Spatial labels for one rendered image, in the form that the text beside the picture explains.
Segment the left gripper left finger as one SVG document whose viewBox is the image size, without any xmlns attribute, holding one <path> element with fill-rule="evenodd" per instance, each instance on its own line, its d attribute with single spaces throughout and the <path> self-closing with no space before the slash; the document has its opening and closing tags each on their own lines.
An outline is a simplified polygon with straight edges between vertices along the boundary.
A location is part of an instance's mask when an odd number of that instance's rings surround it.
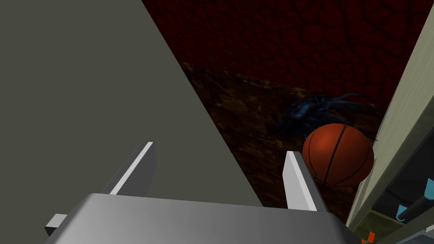
<svg viewBox="0 0 434 244">
<path fill-rule="evenodd" d="M 142 142 L 102 191 L 102 194 L 145 197 L 157 167 L 153 142 Z"/>
</svg>

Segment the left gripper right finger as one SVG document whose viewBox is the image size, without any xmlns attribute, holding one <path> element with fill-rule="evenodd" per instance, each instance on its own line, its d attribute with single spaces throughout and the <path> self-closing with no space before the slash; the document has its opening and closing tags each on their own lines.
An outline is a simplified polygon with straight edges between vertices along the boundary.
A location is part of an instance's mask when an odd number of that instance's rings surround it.
<svg viewBox="0 0 434 244">
<path fill-rule="evenodd" d="M 300 152 L 286 152 L 282 177 L 289 209 L 328 212 Z"/>
</svg>

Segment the orange basketball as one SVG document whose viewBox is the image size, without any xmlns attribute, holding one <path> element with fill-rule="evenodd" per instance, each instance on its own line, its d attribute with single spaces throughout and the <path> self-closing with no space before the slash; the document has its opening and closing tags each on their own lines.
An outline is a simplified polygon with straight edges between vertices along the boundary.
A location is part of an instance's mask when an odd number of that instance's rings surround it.
<svg viewBox="0 0 434 244">
<path fill-rule="evenodd" d="M 358 185 L 374 165 L 370 139 L 355 127 L 338 123 L 309 134 L 302 157 L 314 179 L 329 186 Z"/>
</svg>

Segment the dark blue-black plant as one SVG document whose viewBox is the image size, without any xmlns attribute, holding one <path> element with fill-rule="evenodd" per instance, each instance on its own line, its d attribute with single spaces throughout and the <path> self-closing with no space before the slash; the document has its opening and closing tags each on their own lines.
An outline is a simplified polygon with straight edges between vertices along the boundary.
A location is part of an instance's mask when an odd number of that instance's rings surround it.
<svg viewBox="0 0 434 244">
<path fill-rule="evenodd" d="M 340 97 L 319 94 L 311 98 L 294 102 L 282 115 L 278 122 L 278 133 L 283 136 L 298 135 L 303 141 L 317 128 L 327 124 L 344 124 L 353 127 L 348 120 L 334 114 L 335 110 L 361 112 L 368 115 L 366 110 L 373 110 L 375 116 L 382 113 L 368 103 L 348 101 L 349 97 L 369 98 L 358 93 L 346 93 Z"/>
</svg>

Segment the beige shelf unit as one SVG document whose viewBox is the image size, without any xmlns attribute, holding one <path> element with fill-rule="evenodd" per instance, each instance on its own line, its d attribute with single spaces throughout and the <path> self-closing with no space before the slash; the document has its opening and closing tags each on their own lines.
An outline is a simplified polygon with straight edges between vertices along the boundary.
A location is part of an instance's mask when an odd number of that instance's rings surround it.
<svg viewBox="0 0 434 244">
<path fill-rule="evenodd" d="M 357 191 L 347 227 L 365 244 L 434 244 L 434 3 L 374 144 L 372 172 Z"/>
</svg>

